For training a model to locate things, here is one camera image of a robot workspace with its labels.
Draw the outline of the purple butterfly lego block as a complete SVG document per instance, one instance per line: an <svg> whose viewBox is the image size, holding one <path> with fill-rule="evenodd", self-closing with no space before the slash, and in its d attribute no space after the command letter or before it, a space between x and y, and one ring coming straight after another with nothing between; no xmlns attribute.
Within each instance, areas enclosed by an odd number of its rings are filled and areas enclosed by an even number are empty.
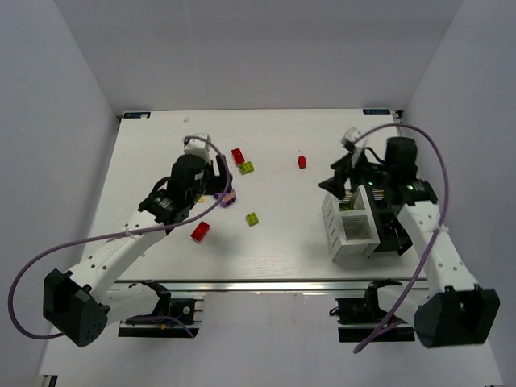
<svg viewBox="0 0 516 387"><path fill-rule="evenodd" d="M230 190L228 193L222 195L221 193L215 193L214 199L219 201L221 207L228 207L237 200L237 194L235 189Z"/></svg>

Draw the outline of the green lego brick top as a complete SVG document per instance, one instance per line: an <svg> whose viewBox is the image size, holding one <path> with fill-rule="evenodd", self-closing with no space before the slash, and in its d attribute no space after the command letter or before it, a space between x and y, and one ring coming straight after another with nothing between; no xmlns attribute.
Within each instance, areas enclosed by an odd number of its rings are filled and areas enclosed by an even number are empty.
<svg viewBox="0 0 516 387"><path fill-rule="evenodd" d="M254 165L251 161L246 161L239 165L239 171L242 175L252 173L254 170Z"/></svg>

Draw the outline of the long green lego brick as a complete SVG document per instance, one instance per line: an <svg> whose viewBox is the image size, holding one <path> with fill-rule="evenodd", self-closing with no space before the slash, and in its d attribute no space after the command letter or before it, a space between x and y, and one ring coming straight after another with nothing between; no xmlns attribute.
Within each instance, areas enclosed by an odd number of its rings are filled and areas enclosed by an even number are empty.
<svg viewBox="0 0 516 387"><path fill-rule="evenodd" d="M339 210L341 212L353 210L352 204L350 202L339 201Z"/></svg>

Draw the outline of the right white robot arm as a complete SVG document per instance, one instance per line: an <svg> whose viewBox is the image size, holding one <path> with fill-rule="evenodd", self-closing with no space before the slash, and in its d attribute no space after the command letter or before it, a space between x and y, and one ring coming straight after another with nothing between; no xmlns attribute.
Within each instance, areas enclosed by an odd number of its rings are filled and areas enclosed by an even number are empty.
<svg viewBox="0 0 516 387"><path fill-rule="evenodd" d="M371 282L357 314L370 315L374 329L356 346L363 350L400 323L413 327L427 348L484 343L500 307L466 268L443 224L447 203L417 177L417 145L389 138L383 158L369 161L363 147L343 139L346 154L321 183L322 214L331 257L366 259L376 251L413 249L416 273L424 273L428 295L412 293L396 280Z"/></svg>

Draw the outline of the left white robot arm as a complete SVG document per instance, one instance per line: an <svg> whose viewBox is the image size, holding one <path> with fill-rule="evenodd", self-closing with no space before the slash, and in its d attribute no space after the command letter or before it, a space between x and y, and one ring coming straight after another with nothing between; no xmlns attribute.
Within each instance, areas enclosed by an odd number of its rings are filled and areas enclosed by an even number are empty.
<svg viewBox="0 0 516 387"><path fill-rule="evenodd" d="M180 156L139 204L122 237L110 237L93 255L66 272L44 279L44 317L78 347L96 340L112 323L161 322L172 317L170 292L157 281L142 280L120 289L119 276L189 216L204 194L220 194L231 184L224 157L205 161Z"/></svg>

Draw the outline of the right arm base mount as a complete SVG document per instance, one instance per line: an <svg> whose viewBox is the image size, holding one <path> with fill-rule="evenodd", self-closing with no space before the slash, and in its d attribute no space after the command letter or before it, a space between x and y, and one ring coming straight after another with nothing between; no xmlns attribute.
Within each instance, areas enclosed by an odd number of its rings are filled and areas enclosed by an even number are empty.
<svg viewBox="0 0 516 387"><path fill-rule="evenodd" d="M337 306L330 310L329 315L338 318L340 343L359 343L372 333L374 327L386 315L386 312L378 307L377 290L388 285L402 286L402 283L390 279L373 281L364 291L364 296L335 299ZM403 324L399 318L392 317L387 326L395 325L395 327L377 336L373 342L414 342L414 330L411 327L404 327Z"/></svg>

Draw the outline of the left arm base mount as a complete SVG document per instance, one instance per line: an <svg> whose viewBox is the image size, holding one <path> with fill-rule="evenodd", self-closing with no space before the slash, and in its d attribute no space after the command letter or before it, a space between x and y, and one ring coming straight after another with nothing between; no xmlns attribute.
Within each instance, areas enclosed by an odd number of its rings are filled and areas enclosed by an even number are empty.
<svg viewBox="0 0 516 387"><path fill-rule="evenodd" d="M172 297L147 315L137 315L119 325L118 337L145 339L194 339L203 320L204 299Z"/></svg>

